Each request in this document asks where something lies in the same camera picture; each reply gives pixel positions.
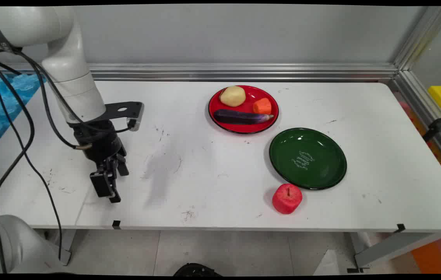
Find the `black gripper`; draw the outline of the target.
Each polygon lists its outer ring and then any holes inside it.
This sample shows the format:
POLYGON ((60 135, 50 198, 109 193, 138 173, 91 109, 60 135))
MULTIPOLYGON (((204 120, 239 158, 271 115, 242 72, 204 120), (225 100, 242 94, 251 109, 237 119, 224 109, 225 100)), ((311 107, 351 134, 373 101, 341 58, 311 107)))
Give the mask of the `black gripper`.
POLYGON ((80 145, 92 145, 83 152, 86 158, 97 166, 97 170, 90 174, 97 196, 106 197, 111 203, 119 203, 121 197, 116 188, 116 179, 118 175, 121 177, 129 175, 125 159, 127 152, 112 121, 90 122, 89 126, 101 129, 103 132, 89 129, 80 123, 69 123, 80 145))

